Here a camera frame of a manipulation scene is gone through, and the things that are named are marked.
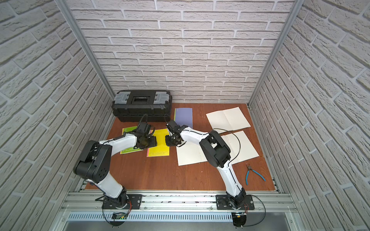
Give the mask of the purple cover notebook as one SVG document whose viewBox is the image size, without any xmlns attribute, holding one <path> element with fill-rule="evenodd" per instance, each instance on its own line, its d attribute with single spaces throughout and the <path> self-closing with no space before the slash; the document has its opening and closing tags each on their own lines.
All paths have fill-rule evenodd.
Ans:
<svg viewBox="0 0 370 231">
<path fill-rule="evenodd" d="M 174 121 L 180 126 L 186 125 L 193 128 L 193 109 L 176 108 L 174 111 Z"/>
</svg>

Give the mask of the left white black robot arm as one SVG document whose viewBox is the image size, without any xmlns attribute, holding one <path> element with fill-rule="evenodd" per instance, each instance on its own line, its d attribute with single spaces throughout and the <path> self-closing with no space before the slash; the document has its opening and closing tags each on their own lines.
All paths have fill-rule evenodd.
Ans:
<svg viewBox="0 0 370 231">
<path fill-rule="evenodd" d="M 124 132 L 119 137 L 88 141 L 73 172 L 99 188 L 104 193 L 104 201 L 123 208 L 128 203 L 127 191 L 110 173 L 111 157 L 128 148 L 144 150 L 157 146 L 155 130 L 154 126 L 140 122 L 133 131 Z"/>
</svg>

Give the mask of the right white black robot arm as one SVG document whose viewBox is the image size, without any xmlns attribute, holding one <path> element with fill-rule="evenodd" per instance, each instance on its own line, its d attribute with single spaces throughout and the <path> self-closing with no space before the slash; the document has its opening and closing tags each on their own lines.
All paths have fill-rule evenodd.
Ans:
<svg viewBox="0 0 370 231">
<path fill-rule="evenodd" d="M 208 133 L 196 131 L 187 126 L 167 125 L 169 135 L 166 136 L 166 143 L 169 146 L 180 147 L 185 143 L 194 143 L 201 147 L 207 161 L 219 171 L 225 187 L 228 203 L 235 209 L 243 205 L 246 198 L 245 189 L 239 183 L 235 171 L 231 165 L 231 150 L 218 132 Z"/>
</svg>

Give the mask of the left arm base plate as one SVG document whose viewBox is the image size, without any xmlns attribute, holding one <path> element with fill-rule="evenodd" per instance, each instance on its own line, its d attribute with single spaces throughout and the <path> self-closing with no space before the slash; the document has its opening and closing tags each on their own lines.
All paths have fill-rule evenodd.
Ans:
<svg viewBox="0 0 370 231">
<path fill-rule="evenodd" d="M 139 209 L 142 203 L 142 194 L 127 194 L 124 202 L 110 197 L 104 198 L 103 209 Z"/>
</svg>

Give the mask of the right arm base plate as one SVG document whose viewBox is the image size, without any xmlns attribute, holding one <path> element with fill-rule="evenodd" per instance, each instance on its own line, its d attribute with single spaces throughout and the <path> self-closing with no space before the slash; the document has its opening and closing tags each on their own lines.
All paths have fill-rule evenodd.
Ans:
<svg viewBox="0 0 370 231">
<path fill-rule="evenodd" d="M 227 198 L 226 194 L 218 194 L 215 196 L 216 198 L 216 207 L 218 210 L 236 210 L 233 208 Z M 246 205 L 248 210 L 255 210 L 254 201 L 252 195 L 248 194 L 246 198 L 243 200 L 243 204 L 238 210 L 245 210 L 244 204 Z"/>
</svg>

